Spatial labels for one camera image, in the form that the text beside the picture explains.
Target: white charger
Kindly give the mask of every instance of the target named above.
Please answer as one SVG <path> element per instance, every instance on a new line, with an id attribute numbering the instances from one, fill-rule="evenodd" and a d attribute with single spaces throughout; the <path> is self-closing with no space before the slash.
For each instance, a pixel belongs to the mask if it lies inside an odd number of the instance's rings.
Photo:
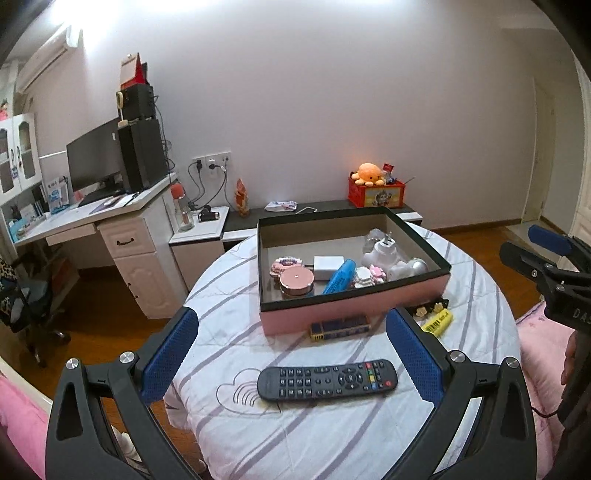
<path id="1" fill-rule="evenodd" d="M 344 257 L 314 257 L 314 279 L 330 280 L 343 263 Z"/>

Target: pink compact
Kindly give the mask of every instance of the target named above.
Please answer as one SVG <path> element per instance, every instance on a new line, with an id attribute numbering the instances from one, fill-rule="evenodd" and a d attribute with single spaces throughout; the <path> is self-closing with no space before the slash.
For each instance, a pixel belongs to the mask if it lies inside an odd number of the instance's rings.
<path id="1" fill-rule="evenodd" d="M 271 265 L 271 271 L 269 272 L 269 275 L 274 278 L 279 278 L 279 276 L 288 268 L 301 267 L 302 263 L 303 262 L 301 258 L 279 257 Z"/>
<path id="2" fill-rule="evenodd" d="M 279 277 L 281 291 L 287 295 L 306 295 L 314 286 L 314 274 L 304 267 L 291 267 Z"/>

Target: orange plush toy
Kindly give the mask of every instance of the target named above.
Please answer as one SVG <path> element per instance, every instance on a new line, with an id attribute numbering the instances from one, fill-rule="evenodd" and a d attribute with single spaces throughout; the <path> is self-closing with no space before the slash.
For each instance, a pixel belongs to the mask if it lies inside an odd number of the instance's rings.
<path id="1" fill-rule="evenodd" d="M 351 179 L 355 181 L 356 185 L 365 185 L 366 187 L 382 186 L 384 184 L 382 170 L 373 163 L 360 165 L 357 173 L 351 175 Z"/>

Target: drawer handle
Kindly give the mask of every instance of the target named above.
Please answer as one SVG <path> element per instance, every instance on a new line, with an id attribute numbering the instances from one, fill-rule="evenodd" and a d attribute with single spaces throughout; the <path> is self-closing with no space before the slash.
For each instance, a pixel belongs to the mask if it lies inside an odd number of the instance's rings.
<path id="1" fill-rule="evenodd" d="M 128 283 L 127 286 L 129 288 L 129 291 L 131 291 L 131 283 Z M 134 295 L 134 293 L 132 291 L 131 291 L 131 294 L 134 296 L 134 299 L 137 299 L 138 298 L 138 296 L 137 295 Z"/>
<path id="2" fill-rule="evenodd" d="M 131 240 L 129 240 L 129 242 L 119 242 L 119 240 L 117 240 L 117 245 L 119 247 L 122 247 L 124 245 L 129 245 L 131 242 L 135 242 L 134 237 L 131 237 Z"/>

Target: cardboard box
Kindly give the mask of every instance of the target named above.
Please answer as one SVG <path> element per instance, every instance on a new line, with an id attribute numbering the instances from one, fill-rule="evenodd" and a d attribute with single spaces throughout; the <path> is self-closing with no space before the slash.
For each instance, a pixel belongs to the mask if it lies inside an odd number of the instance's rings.
<path id="1" fill-rule="evenodd" d="M 326 281 L 300 297 L 285 295 L 269 268 L 278 257 L 294 256 L 305 264 L 314 256 L 342 255 L 361 265 L 365 235 L 373 228 L 392 232 L 408 257 L 422 258 L 428 272 L 372 287 L 322 295 Z M 262 218 L 258 224 L 258 275 L 261 322 L 266 335 L 306 331 L 311 323 L 375 315 L 396 306 L 431 301 L 443 294 L 451 265 L 412 227 L 385 207 L 333 210 Z"/>
<path id="2" fill-rule="evenodd" d="M 349 177 L 348 198 L 356 207 L 388 207 L 400 208 L 404 204 L 404 189 L 406 185 L 396 180 L 391 185 L 381 187 L 366 187 L 356 185 Z"/>

